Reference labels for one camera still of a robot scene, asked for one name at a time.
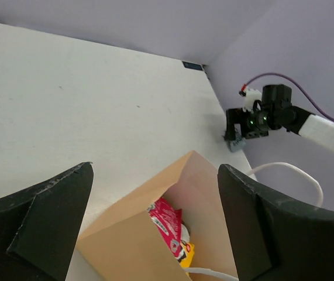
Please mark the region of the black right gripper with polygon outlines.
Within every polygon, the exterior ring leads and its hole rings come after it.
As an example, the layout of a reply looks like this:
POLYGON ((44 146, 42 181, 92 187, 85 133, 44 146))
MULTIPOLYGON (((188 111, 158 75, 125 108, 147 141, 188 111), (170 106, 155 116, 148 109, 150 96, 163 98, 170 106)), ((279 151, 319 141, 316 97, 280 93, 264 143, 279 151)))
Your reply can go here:
POLYGON ((268 136, 270 130, 268 124, 268 112, 263 110, 261 101, 255 101, 250 111, 242 111, 241 108, 232 108, 226 110, 226 131, 224 140, 235 141, 243 138, 262 138, 268 136), (238 131, 235 125, 240 125, 241 131, 238 131))

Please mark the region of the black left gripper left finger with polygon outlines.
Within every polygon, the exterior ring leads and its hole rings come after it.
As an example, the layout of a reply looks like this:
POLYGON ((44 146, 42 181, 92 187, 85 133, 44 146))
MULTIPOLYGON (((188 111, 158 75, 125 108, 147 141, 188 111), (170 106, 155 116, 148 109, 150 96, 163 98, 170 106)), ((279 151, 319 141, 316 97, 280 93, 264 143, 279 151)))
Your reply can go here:
POLYGON ((65 280, 93 179, 83 162, 0 198, 0 280, 65 280))

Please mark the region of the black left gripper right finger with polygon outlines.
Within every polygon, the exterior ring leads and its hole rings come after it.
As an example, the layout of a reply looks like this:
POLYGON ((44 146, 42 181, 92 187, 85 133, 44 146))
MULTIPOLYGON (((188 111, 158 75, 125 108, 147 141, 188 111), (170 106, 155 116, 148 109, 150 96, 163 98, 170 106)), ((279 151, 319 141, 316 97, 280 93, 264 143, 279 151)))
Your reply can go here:
POLYGON ((230 165, 219 167, 218 189, 240 280, 334 280, 334 211, 230 165))

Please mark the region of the small blue silver packet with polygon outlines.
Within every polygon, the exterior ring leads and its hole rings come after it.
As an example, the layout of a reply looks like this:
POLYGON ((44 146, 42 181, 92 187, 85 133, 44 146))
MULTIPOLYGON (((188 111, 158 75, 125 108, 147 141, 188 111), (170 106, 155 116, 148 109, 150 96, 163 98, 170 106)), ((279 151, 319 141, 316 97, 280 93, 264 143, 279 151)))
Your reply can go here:
POLYGON ((246 142, 238 131, 235 132, 235 140, 230 140, 228 142, 229 150, 232 153, 241 151, 245 147, 245 145, 246 142))

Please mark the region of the yellow M&M's packet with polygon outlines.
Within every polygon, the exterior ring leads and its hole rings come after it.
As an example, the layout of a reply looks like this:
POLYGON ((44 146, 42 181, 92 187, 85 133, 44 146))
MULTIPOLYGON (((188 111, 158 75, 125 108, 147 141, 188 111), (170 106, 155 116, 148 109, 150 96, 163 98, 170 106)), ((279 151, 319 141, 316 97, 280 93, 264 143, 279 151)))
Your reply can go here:
POLYGON ((189 268, 195 255, 195 245, 185 241, 181 241, 180 245, 181 251, 177 260, 183 269, 189 268))

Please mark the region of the pink candy packet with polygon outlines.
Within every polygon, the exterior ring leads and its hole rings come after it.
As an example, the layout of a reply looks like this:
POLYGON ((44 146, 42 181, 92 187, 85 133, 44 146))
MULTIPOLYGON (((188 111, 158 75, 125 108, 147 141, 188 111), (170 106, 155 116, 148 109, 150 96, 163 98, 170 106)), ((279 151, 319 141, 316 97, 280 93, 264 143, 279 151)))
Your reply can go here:
POLYGON ((148 207, 147 212, 177 260, 181 241, 190 242, 190 232, 183 223, 182 210, 175 210, 165 198, 160 197, 148 207))

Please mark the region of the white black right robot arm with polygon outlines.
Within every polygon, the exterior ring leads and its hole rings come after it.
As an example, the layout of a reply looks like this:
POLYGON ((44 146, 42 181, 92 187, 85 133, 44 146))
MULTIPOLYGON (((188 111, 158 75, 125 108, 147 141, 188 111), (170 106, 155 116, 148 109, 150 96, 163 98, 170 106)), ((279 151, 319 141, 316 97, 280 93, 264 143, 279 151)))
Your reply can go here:
POLYGON ((334 122, 292 105, 290 87, 270 84, 259 91, 244 86, 240 95, 244 105, 226 110, 225 141, 233 142, 238 136, 262 138, 284 128, 334 152, 334 122))

